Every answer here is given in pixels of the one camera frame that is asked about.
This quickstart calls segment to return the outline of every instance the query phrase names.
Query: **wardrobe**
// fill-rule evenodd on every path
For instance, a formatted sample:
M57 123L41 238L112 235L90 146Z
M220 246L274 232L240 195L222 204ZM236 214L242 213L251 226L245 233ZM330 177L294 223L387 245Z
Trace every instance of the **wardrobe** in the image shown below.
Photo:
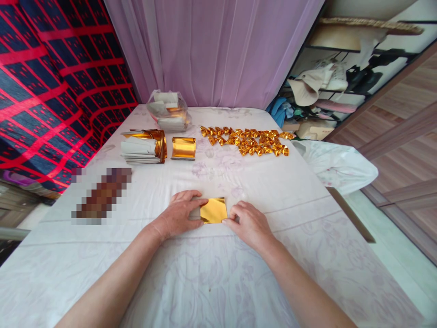
M437 43L324 141L378 168L362 191L437 265Z

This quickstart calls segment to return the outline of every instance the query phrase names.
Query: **clear plastic bag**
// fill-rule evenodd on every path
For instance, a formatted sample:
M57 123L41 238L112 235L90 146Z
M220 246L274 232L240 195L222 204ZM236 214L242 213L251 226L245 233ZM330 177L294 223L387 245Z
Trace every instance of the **clear plastic bag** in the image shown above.
M187 103L180 92L154 90L146 106L165 132L183 132L191 123Z

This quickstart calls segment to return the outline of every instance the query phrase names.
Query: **plaid fabric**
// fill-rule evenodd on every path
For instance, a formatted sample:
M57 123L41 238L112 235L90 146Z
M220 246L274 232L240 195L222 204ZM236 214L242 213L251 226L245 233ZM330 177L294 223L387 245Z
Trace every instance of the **plaid fabric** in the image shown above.
M0 0L0 169L62 192L136 105L102 0Z

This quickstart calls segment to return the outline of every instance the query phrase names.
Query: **white cloth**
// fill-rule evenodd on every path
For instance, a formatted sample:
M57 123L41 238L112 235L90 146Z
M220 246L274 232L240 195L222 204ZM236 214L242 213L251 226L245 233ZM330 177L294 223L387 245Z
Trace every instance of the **white cloth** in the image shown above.
M360 190L378 177L378 168L353 147L314 140L293 140L292 144L323 185L342 195Z
M211 146L200 125L278 129L250 108L190 108L195 161L134 167L112 212L117 225L71 225L71 211L106 168L126 167L121 132L155 128L139 105L43 221L0 268L0 326L52 327L103 274L171 196L199 189L264 212L276 237L326 292L363 327L416 327L422 317L291 142L288 157L242 157ZM171 154L173 134L167 134ZM290 306L264 261L224 225L205 225L159 248L123 319L126 327L296 327Z

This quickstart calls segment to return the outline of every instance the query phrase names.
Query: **plastic bag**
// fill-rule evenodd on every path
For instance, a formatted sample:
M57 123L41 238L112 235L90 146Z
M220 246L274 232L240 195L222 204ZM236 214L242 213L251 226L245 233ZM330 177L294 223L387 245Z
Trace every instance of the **plastic bag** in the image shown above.
M146 106L153 119L165 132L185 131L191 122L187 103L180 92L154 90Z
M342 195L366 187L378 176L376 166L353 147L313 140L291 142L323 185Z

